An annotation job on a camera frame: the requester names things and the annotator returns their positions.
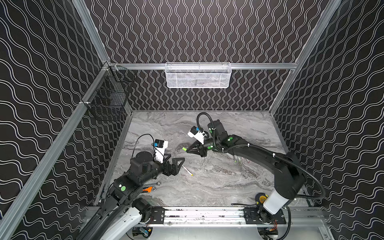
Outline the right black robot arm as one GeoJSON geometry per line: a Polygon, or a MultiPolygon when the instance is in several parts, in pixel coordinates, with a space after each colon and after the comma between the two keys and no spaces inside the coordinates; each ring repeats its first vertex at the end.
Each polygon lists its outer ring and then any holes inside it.
{"type": "Polygon", "coordinates": [[[295,198],[322,200],[326,196],[323,184],[299,164],[297,156],[292,152],[275,153],[251,144],[240,136],[229,135],[221,121],[214,121],[206,112],[199,113],[196,122],[196,126],[188,133],[195,142],[185,149],[187,153],[206,157],[208,151],[213,151],[242,157],[264,167],[274,175],[274,190],[258,206],[257,216],[262,223],[274,222],[281,208],[287,207],[295,198]],[[319,187],[318,195],[299,193],[307,178],[311,178],[319,187]]]}

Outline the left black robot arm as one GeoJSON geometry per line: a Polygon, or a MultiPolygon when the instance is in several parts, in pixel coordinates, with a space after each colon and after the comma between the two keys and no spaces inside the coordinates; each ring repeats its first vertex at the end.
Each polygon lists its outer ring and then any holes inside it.
{"type": "Polygon", "coordinates": [[[100,240],[121,213],[128,216],[126,223],[132,226],[150,223],[152,206],[139,195],[146,182],[155,180],[158,175],[169,177],[179,173],[186,159],[172,158],[170,162],[171,156],[166,154],[163,163],[156,161],[150,152],[140,152],[133,157],[128,171],[114,180],[100,208],[76,239],[100,240]]]}

